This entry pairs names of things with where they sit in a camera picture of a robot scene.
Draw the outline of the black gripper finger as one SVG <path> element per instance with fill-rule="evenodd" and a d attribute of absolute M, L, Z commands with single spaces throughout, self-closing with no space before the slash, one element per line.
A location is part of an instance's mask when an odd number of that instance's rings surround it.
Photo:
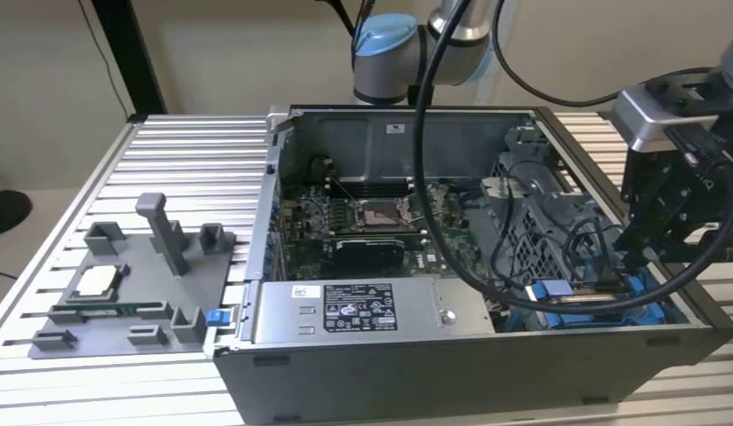
<path fill-rule="evenodd" d="M 622 200 L 629 204 L 629 222 L 613 246 L 625 252 L 622 262 L 630 274 L 649 263 L 643 252 L 660 239 L 662 221 L 657 218 L 657 197 L 666 180 L 668 153 L 627 154 Z"/>
<path fill-rule="evenodd" d="M 658 191 L 661 233 L 654 248 L 662 262 L 693 262 L 705 248 L 700 242 L 686 241 L 700 228 L 697 223 L 686 219 L 692 196 L 696 194 L 692 175 L 682 168 L 673 169 Z"/>

